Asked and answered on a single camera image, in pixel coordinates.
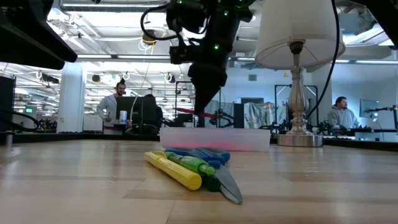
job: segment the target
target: gray hoodie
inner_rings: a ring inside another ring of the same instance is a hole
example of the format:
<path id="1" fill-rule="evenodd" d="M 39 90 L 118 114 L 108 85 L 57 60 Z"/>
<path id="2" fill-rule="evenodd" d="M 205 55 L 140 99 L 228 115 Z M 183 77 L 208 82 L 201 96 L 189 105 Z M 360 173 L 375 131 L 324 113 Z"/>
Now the gray hoodie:
<path id="1" fill-rule="evenodd" d="M 332 125 L 343 125 L 346 128 L 357 128 L 359 122 L 350 109 L 339 109 L 335 105 L 328 113 L 328 122 Z"/>

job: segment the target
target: lamp base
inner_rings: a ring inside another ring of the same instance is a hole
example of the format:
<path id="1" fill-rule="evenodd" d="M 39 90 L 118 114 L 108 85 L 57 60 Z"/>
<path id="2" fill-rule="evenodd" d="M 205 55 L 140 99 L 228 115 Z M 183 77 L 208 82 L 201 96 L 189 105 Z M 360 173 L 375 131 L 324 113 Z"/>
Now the lamp base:
<path id="1" fill-rule="evenodd" d="M 318 135 L 280 134 L 278 145 L 292 147 L 322 147 L 323 137 Z"/>

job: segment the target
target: yellow marker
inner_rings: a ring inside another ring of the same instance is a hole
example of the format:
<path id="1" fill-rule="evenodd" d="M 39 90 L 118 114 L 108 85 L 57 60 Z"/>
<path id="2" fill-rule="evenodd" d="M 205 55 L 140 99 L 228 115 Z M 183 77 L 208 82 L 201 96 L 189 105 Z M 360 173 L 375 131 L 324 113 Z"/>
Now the yellow marker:
<path id="1" fill-rule="evenodd" d="M 168 159 L 158 152 L 145 152 L 145 159 L 156 168 L 164 171 L 176 181 L 186 186 L 190 190 L 198 190 L 201 186 L 201 177 Z"/>

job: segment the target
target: workbench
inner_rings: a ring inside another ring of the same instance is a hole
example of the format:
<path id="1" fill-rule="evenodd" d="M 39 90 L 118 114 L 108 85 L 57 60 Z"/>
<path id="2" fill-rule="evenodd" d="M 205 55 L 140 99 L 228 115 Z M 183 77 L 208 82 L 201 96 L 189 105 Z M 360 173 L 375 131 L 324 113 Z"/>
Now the workbench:
<path id="1" fill-rule="evenodd" d="M 0 146 L 1 223 L 397 223 L 398 153 L 325 146 L 232 152 L 244 203 L 192 192 L 144 160 L 159 142 Z"/>

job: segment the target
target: clear plastic container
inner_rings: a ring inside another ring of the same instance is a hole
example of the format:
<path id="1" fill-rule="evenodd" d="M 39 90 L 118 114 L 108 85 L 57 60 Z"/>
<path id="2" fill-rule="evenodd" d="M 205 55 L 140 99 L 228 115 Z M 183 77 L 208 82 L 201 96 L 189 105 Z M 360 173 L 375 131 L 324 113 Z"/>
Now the clear plastic container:
<path id="1" fill-rule="evenodd" d="M 213 147 L 227 151 L 267 152 L 271 133 L 261 129 L 161 128 L 162 147 Z"/>

